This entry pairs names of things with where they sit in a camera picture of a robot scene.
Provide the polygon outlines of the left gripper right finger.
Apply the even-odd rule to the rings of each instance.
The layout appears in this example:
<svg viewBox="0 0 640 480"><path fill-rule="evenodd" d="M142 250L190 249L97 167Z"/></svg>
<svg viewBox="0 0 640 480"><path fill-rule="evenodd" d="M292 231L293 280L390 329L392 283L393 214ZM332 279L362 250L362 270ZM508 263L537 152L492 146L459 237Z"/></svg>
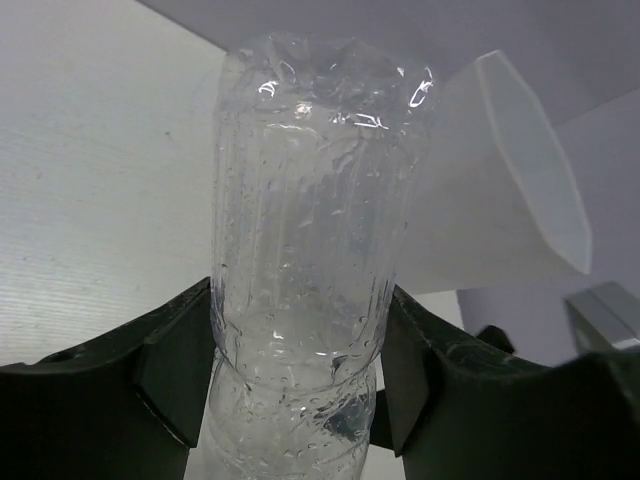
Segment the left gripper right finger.
<svg viewBox="0 0 640 480"><path fill-rule="evenodd" d="M494 326L471 335L396 289L374 445L408 479L635 479L639 349L595 343L550 367Z"/></svg>

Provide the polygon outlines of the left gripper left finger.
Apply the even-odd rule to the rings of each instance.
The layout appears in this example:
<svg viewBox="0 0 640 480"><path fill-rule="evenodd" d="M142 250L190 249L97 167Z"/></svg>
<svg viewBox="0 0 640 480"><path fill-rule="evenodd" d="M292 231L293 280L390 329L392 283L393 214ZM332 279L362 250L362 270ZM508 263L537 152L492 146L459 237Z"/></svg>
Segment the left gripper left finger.
<svg viewBox="0 0 640 480"><path fill-rule="evenodd" d="M1 368L4 479L181 479L215 343L210 281L37 363Z"/></svg>

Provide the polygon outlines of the clear unlabelled plastic bottle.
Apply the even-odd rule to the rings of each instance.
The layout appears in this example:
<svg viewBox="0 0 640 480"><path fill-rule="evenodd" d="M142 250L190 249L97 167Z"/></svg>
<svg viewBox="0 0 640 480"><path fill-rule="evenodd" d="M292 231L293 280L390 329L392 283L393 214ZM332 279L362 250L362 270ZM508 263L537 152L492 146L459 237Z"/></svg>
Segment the clear unlabelled plastic bottle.
<svg viewBox="0 0 640 480"><path fill-rule="evenodd" d="M355 38L229 51L214 111L207 479L357 479L434 75Z"/></svg>

